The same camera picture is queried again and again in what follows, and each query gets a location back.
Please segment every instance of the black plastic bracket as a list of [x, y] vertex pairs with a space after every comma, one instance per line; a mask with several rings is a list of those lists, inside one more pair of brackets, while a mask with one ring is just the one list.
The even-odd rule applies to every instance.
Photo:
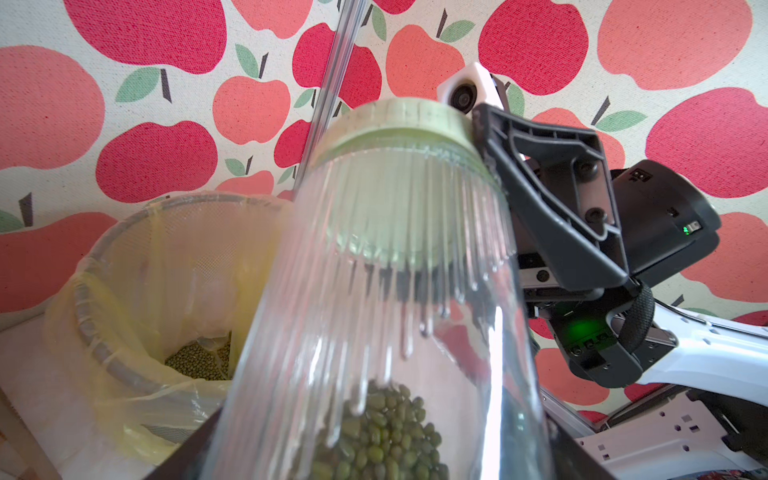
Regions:
[[518, 251], [540, 255], [558, 283], [529, 301], [595, 298], [623, 285], [621, 225], [597, 134], [488, 104], [476, 106], [472, 120], [476, 147], [511, 205]]

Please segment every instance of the pile of mung beans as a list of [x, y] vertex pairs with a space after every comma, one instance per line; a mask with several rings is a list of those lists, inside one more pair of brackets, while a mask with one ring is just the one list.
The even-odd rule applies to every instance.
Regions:
[[197, 342], [185, 345], [166, 358], [165, 365], [193, 379], [229, 380], [230, 342], [216, 352], [204, 349]]
[[440, 462], [440, 433], [426, 418], [424, 399], [411, 400], [411, 391], [377, 388], [371, 382], [366, 411], [354, 416], [347, 405], [341, 438], [332, 449], [318, 435], [312, 480], [448, 480]]

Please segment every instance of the apple print fabric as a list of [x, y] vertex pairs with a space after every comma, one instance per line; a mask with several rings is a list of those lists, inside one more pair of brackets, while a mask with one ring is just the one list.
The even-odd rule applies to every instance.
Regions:
[[[373, 0], [356, 45], [382, 67], [381, 98], [435, 99], [438, 84], [480, 61], [506, 83], [512, 113], [595, 129], [611, 168], [650, 158], [684, 175], [721, 215], [720, 246], [655, 296], [768, 325], [768, 4]], [[357, 75], [350, 65], [347, 78]], [[659, 387], [579, 379], [546, 323], [531, 328], [541, 384], [593, 422]]]
[[[4, 2], [0, 330], [41, 313], [147, 202], [291, 198], [338, 22], [337, 2], [317, 0]], [[352, 106], [379, 96], [376, 71], [377, 89], [350, 83]]]
[[[99, 235], [149, 201], [202, 189], [292, 198], [339, 6], [6, 1], [0, 329], [41, 312]], [[436, 98], [480, 61], [513, 113], [592, 127], [612, 168], [651, 158], [699, 187], [723, 219], [720, 246], [654, 293], [765, 326], [765, 45], [758, 0], [373, 0], [333, 116]], [[531, 327], [542, 385], [593, 421], [657, 387], [579, 381], [546, 325]]]

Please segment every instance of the cable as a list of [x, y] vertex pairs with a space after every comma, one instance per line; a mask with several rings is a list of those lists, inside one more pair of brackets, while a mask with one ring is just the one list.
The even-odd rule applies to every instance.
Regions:
[[645, 341], [645, 336], [654, 323], [654, 293], [650, 287], [641, 282], [640, 294], [634, 300], [632, 306], [624, 312], [624, 326], [619, 332], [619, 343], [629, 353], [637, 350]]

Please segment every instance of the glass jar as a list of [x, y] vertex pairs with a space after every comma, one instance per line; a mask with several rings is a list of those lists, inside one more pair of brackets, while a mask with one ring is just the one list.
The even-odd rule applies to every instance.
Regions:
[[550, 478], [508, 206], [469, 119], [349, 112], [295, 211], [204, 478]]

